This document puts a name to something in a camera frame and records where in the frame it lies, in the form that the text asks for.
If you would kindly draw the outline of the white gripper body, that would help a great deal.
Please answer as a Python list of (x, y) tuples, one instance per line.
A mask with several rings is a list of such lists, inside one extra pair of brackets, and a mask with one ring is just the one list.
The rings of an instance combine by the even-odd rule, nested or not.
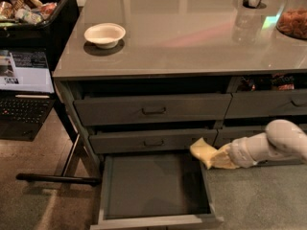
[(233, 140), (229, 144), (228, 154), (234, 164), (242, 168), (249, 168), (256, 164), (247, 147), (247, 137)]

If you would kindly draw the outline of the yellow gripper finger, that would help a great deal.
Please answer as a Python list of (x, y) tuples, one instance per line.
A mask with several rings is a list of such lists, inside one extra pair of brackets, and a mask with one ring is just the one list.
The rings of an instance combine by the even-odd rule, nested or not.
[(211, 161), (214, 168), (227, 170), (238, 169), (238, 166), (232, 162), (227, 154), (217, 154)]
[(225, 144), (217, 150), (217, 153), (221, 155), (228, 155), (229, 149), (230, 149), (230, 145)]

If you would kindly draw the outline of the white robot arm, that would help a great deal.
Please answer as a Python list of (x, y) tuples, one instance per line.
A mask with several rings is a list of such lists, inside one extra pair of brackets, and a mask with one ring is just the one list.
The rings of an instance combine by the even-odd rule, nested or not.
[(307, 134), (294, 123), (275, 120), (264, 132), (233, 140), (218, 149), (210, 159), (223, 169), (250, 168), (264, 161), (307, 162)]

